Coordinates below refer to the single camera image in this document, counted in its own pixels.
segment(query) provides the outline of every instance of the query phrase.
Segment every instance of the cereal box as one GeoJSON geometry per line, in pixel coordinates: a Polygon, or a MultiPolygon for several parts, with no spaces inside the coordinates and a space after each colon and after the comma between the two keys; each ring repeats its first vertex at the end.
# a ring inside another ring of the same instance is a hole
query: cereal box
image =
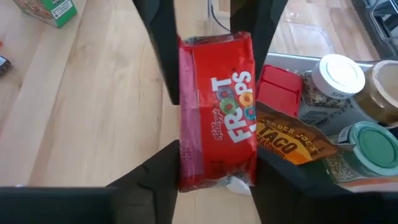
{"type": "Polygon", "coordinates": [[[55,27],[62,27],[74,15],[76,7],[72,0],[14,0],[25,13],[55,27]]]}

